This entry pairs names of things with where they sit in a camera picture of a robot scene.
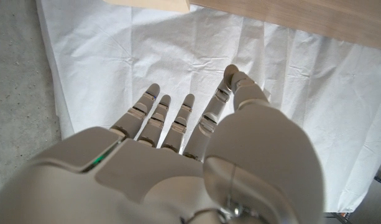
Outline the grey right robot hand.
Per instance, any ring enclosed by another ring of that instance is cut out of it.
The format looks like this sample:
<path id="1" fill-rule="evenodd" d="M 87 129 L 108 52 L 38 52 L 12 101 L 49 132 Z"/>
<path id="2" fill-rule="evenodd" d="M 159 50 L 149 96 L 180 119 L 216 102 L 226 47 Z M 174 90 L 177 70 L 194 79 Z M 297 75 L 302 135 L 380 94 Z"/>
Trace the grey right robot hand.
<path id="1" fill-rule="evenodd" d="M 31 159 L 0 190 L 0 223 L 321 223 L 312 143 L 250 77 L 226 68 L 185 147 L 194 96 L 160 141 L 159 91 Z"/>

